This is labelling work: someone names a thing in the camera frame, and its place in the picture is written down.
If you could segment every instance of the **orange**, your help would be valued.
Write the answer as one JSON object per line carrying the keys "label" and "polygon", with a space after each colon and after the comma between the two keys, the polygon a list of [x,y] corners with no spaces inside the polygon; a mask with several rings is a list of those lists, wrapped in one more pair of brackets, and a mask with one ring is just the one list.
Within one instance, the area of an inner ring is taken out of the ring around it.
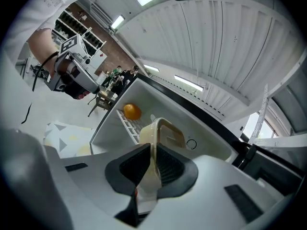
{"label": "orange", "polygon": [[141,110],[135,104],[127,104],[124,106],[124,115],[127,119],[137,120],[141,117]]}

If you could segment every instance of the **dish rack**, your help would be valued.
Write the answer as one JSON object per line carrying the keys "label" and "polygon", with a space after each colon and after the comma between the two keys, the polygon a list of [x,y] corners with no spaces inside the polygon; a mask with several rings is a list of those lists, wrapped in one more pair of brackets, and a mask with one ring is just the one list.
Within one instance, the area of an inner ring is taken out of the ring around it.
{"label": "dish rack", "polygon": [[143,122],[138,120],[130,120],[127,119],[121,110],[116,110],[121,122],[123,123],[126,131],[130,135],[131,139],[133,140],[134,144],[139,144],[140,140],[140,132],[141,129],[144,128],[146,125],[143,124]]}

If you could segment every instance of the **white floor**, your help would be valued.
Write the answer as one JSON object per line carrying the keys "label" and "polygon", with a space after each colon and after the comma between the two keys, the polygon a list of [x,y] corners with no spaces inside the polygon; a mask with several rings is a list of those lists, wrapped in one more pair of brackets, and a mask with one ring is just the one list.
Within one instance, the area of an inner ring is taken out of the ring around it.
{"label": "white floor", "polygon": [[[31,70],[25,74],[24,80],[32,88],[34,77]],[[32,102],[28,119],[20,125],[19,129],[34,136],[42,143],[46,125],[50,122],[60,121],[80,127],[97,128],[106,114],[106,110],[97,107],[88,117],[95,100],[89,105],[87,103],[93,98],[94,95],[89,94],[82,100],[75,100],[63,92],[51,91],[42,79],[38,79],[35,87],[35,99]]]}

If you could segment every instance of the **black rectangular slot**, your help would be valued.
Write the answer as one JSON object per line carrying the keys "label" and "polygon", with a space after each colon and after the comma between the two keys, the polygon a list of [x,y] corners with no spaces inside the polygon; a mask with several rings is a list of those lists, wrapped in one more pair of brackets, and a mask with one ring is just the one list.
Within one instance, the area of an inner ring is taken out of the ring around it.
{"label": "black rectangular slot", "polygon": [[227,186],[224,189],[247,223],[252,222],[254,219],[263,214],[262,210],[253,202],[253,200],[242,190],[239,185]]}
{"label": "black rectangular slot", "polygon": [[88,167],[88,165],[86,163],[82,162],[82,163],[67,165],[67,166],[65,166],[65,169],[67,170],[67,172],[71,172],[71,171],[83,169],[85,167]]}

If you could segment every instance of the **window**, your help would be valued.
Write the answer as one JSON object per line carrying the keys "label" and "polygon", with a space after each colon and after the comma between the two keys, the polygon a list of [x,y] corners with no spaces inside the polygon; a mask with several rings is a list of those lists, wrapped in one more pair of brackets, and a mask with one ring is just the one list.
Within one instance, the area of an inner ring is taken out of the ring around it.
{"label": "window", "polygon": [[[257,121],[259,118],[258,113],[254,113],[249,116],[248,122],[243,130],[243,133],[250,138],[251,135],[254,132],[254,129],[256,127]],[[258,138],[276,138],[278,137],[275,131],[272,129],[272,127],[267,123],[266,120],[264,120],[260,133],[258,135]]]}

